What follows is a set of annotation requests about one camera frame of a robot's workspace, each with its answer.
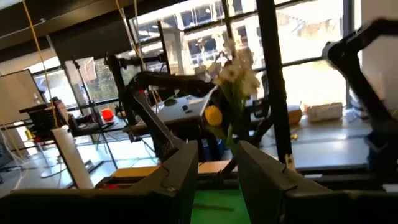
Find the green mat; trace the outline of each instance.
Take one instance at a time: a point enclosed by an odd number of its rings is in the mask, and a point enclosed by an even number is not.
[[[197,191],[191,223],[250,223],[240,190]]]

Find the whiteboard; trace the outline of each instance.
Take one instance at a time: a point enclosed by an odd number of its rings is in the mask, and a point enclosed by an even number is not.
[[[37,101],[43,103],[43,98],[29,70],[0,76],[0,124],[29,119],[19,110],[36,106]]]

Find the orange object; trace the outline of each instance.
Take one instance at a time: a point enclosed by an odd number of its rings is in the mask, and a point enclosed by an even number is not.
[[[113,112],[110,108],[105,108],[102,110],[102,117],[105,121],[109,121],[113,119]]]

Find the floor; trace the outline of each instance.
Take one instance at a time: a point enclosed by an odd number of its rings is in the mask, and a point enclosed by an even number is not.
[[[353,119],[350,116],[341,121],[329,121],[319,124],[309,124],[303,119],[300,126],[292,127],[292,133],[297,134],[298,139],[292,141],[292,150],[296,167],[316,167],[316,166],[338,166],[348,164],[362,164],[366,162],[368,154],[367,147],[363,141],[363,136],[369,133],[371,128],[366,122],[360,119]],[[150,146],[151,138],[144,139]],[[130,143],[129,141],[111,142],[110,147],[117,166],[122,167],[142,167],[153,166],[157,163],[154,153],[144,146],[143,142]],[[109,152],[105,146],[100,144],[79,146],[78,150],[85,159],[92,161],[105,161],[91,173],[91,180],[97,184],[103,177],[111,175],[115,170],[111,162]],[[277,156],[274,132],[269,130],[263,137],[261,150]],[[45,151],[51,166],[57,163],[58,150],[48,149]],[[226,151],[224,159],[229,159],[231,153]],[[7,166],[14,166],[15,163],[8,163]],[[42,179],[41,173],[45,170],[45,161],[41,154],[33,155],[27,160],[27,174],[22,173],[24,178],[18,185],[18,189],[27,188],[64,188],[71,182],[67,171],[58,175]],[[19,180],[19,170],[8,173],[0,173],[4,178],[4,183],[0,185],[0,197],[8,194]]]

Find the ceiling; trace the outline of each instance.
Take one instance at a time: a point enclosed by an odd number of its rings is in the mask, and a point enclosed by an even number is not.
[[[0,10],[22,2],[22,0],[0,0]]]

